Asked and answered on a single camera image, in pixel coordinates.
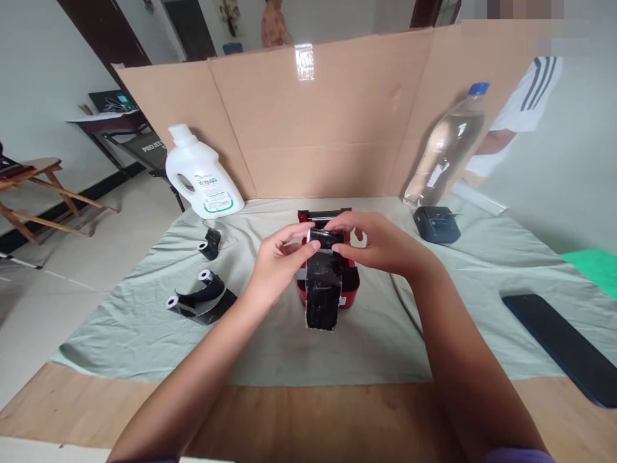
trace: black smartphone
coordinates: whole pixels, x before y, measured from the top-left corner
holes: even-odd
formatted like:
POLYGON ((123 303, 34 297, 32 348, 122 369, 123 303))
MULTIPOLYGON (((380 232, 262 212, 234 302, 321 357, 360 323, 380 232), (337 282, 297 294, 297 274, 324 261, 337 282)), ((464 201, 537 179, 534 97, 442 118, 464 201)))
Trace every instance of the black smartphone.
POLYGON ((501 300, 590 401, 617 408, 617 368, 547 301, 535 294, 501 300))

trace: chair leg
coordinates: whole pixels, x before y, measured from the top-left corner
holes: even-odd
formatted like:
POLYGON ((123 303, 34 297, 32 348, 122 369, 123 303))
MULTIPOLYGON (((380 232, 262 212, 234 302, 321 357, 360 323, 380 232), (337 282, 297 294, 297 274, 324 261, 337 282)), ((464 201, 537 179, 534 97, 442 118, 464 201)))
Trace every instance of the chair leg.
POLYGON ((11 209, 6 207, 2 203, 0 203, 0 213, 4 217, 6 217, 6 220, 11 222, 11 225, 14 226, 19 233, 24 235, 28 239, 28 241, 30 241, 32 244, 40 246, 40 242, 36 238, 36 236, 34 236, 34 234, 17 218, 17 216, 13 213, 13 211, 11 211, 11 209))
MULTIPOLYGON (((49 181, 57 186, 58 188, 64 189, 62 187, 62 184, 60 183, 60 181, 57 179, 56 175, 49 171, 49 172, 45 172, 45 175, 47 175, 47 178, 49 179, 49 181)), ((67 196, 64 193, 60 193, 60 196, 62 197, 62 199, 64 200, 64 202, 66 203, 66 205, 69 207, 69 209, 71 210, 71 212, 73 213, 73 215, 75 217, 79 217, 79 209, 77 208, 77 206, 75 206, 75 203, 73 202, 73 200, 71 199, 70 196, 67 196)))
POLYGON ((50 222, 47 221, 45 219, 41 219, 40 217, 34 217, 34 215, 30 215, 27 213, 23 213, 23 212, 18 212, 18 211, 11 211, 14 215, 16 215, 17 217, 21 217, 22 219, 26 219, 29 220, 31 222, 36 222, 36 223, 40 223, 41 225, 45 225, 51 228, 55 228, 56 230, 62 230, 63 232, 68 232, 68 233, 75 233, 76 235, 81 235, 81 236, 85 236, 87 238, 90 237, 90 235, 88 235, 87 233, 84 233, 82 231, 76 230, 74 228, 70 228, 64 225, 60 225, 57 224, 56 222, 50 222))
POLYGON ((98 208, 103 208, 103 209, 109 209, 111 212, 118 213, 117 209, 111 208, 109 206, 105 206, 104 204, 101 204, 101 203, 97 203, 96 201, 93 201, 92 199, 88 199, 88 198, 86 198, 84 196, 78 195, 77 193, 73 193, 73 192, 70 192, 69 190, 65 190, 64 188, 60 188, 59 186, 52 185, 51 183, 47 183, 47 182, 45 182, 43 180, 39 180, 36 177, 32 177, 31 179, 28 179, 28 180, 30 180, 31 182, 36 183, 37 185, 45 186, 46 188, 50 188, 52 190, 55 190, 58 193, 64 193, 67 196, 74 197, 75 199, 79 199, 80 201, 83 201, 85 203, 91 204, 92 206, 95 206, 95 207, 98 207, 98 208))
POLYGON ((178 193, 178 190, 176 190, 174 186, 170 186, 169 189, 175 195, 175 198, 177 199, 178 204, 180 205, 180 210, 182 212, 184 212, 184 205, 182 204, 182 199, 180 198, 180 193, 178 193))

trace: door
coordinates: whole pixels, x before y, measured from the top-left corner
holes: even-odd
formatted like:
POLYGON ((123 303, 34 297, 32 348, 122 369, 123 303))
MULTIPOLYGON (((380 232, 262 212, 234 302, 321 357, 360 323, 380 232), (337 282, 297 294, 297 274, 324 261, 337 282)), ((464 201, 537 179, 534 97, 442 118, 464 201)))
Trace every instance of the door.
POLYGON ((57 1, 120 88, 124 85, 112 63, 126 68, 152 64, 116 0, 57 1))
POLYGON ((217 55, 199 0, 167 0, 163 4, 187 61, 202 61, 217 55))
POLYGON ((454 24, 462 0, 417 0, 410 28, 439 27, 454 24))

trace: cardboard box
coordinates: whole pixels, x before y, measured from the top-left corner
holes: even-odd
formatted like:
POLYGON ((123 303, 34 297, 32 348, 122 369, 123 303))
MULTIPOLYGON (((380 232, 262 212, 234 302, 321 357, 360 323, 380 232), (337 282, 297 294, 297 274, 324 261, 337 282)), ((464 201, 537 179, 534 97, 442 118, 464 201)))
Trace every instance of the cardboard box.
POLYGON ((400 195, 474 82, 491 84, 488 131, 549 26, 466 21, 317 44, 312 80, 294 47, 118 73, 167 147, 167 127, 188 124, 245 199, 400 195))

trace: hand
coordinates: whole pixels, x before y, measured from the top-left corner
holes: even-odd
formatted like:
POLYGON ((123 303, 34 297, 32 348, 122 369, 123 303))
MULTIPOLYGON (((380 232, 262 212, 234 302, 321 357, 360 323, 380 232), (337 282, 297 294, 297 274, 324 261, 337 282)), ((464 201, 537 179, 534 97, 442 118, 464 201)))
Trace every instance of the hand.
POLYGON ((330 231, 351 232, 362 240, 366 233, 366 247, 354 248, 348 244, 335 244, 332 249, 343 257, 359 264, 405 278, 415 278, 424 271, 440 265, 439 259, 425 246, 379 212, 343 212, 323 228, 330 231))
POLYGON ((310 241, 302 246, 300 243, 287 244, 293 238, 307 235, 314 222, 287 225, 274 235, 262 241, 257 253, 257 261, 244 296, 252 304, 270 308, 274 305, 300 266, 317 252, 321 243, 310 241))

